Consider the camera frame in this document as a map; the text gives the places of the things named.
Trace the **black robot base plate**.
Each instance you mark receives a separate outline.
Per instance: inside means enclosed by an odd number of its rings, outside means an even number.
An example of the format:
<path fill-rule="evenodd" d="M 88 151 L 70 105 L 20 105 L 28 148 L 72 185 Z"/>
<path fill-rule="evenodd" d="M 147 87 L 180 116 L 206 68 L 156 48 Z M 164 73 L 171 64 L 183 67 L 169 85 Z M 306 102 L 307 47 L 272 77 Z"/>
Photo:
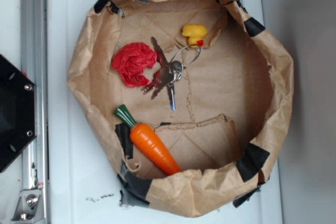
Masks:
<path fill-rule="evenodd" d="M 35 84 L 1 56 L 1 172 L 35 137 Z"/>

